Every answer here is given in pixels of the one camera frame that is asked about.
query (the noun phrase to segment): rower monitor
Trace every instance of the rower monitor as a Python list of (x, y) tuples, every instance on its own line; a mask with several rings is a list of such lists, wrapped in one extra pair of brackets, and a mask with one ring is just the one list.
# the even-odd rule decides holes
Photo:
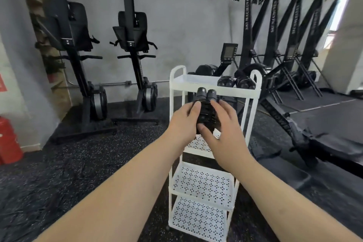
[(237, 48), (237, 43), (224, 43), (221, 54), (221, 62), (231, 64), (232, 61), (236, 58)]

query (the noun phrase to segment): white wall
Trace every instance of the white wall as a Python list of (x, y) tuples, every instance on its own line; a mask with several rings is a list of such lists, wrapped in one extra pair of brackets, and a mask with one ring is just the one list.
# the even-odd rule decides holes
[[(88, 14), (89, 30), (101, 44), (94, 45), (93, 55), (102, 55), (103, 60), (84, 61), (85, 71), (93, 83), (112, 83), (125, 80), (135, 81), (130, 59), (118, 60), (125, 52), (113, 47), (109, 41), (116, 36), (112, 26), (117, 26), (118, 11), (124, 10), (123, 0), (69, 0), (84, 4)], [(279, 19), (290, 0), (280, 1)], [(324, 10), (330, 6), (328, 0)], [(312, 0), (303, 0), (302, 14), (306, 13)], [(253, 5), (255, 18), (260, 6)], [(244, 0), (135, 0), (135, 10), (146, 12), (148, 16), (148, 39), (155, 42), (159, 50), (151, 47), (150, 54), (157, 58), (142, 61), (144, 75), (149, 80), (167, 80), (170, 70), (176, 65), (186, 65), (193, 71), (201, 64), (219, 65), (220, 52), (224, 42), (235, 42), (242, 47)], [(256, 43), (256, 51), (264, 53), (269, 25), (269, 12), (262, 25)], [(284, 52), (290, 25), (288, 25), (280, 51)], [(137, 87), (108, 87), (110, 102), (135, 99)], [(80, 100), (78, 90), (72, 91), (73, 103)], [(168, 84), (159, 84), (159, 95), (168, 96)]]
[(21, 146), (38, 144), (38, 134), (32, 127), (25, 101), (11, 68), (1, 35), (0, 74), (7, 88), (6, 92), (0, 92), (0, 115), (10, 120)]
[(350, 93), (363, 80), (363, 0), (349, 0), (323, 73), (335, 90)]
[[(36, 37), (29, 11), (25, 0), (0, 0), (0, 4), (0, 34), (5, 49), (5, 52), (2, 51), (3, 65), (7, 70), (11, 67), (16, 77), (16, 81), (14, 76), (9, 77), (9, 86), (12, 89), (8, 92), (9, 99), (5, 109), (10, 110), (5, 110), (4, 113), (11, 120), (16, 119), (13, 125), (22, 146), (30, 140), (43, 147), (59, 124), (59, 119), (52, 105), (52, 92), (41, 55), (34, 48)], [(15, 83), (20, 89), (23, 104)], [(23, 129), (28, 129), (30, 133), (23, 133)], [(33, 134), (31, 132), (37, 134), (37, 137), (34, 135), (36, 140), (28, 138)]]

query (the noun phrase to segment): forearm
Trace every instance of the forearm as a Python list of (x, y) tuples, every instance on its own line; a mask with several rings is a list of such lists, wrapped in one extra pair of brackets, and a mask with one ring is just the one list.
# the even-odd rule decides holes
[(241, 159), (233, 174), (251, 195), (281, 242), (361, 241), (252, 157)]
[(167, 134), (137, 154), (37, 239), (137, 241), (178, 157)]

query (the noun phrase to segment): fire extinguisher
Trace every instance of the fire extinguisher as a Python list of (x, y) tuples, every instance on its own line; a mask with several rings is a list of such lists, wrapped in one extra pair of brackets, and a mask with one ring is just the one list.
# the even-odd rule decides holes
[(18, 162), (23, 155), (10, 121), (0, 116), (0, 162)]

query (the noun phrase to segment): perforated shelf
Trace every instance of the perforated shelf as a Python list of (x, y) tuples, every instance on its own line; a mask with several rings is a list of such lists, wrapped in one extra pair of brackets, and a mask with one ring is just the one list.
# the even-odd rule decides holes
[(232, 210), (233, 176), (224, 171), (180, 162), (170, 192), (216, 208)]
[(225, 210), (178, 196), (169, 226), (209, 242), (226, 241)]
[[(213, 135), (218, 139), (220, 132), (218, 130), (214, 130)], [(196, 139), (187, 145), (184, 152), (214, 159), (211, 149), (201, 135), (197, 135)]]

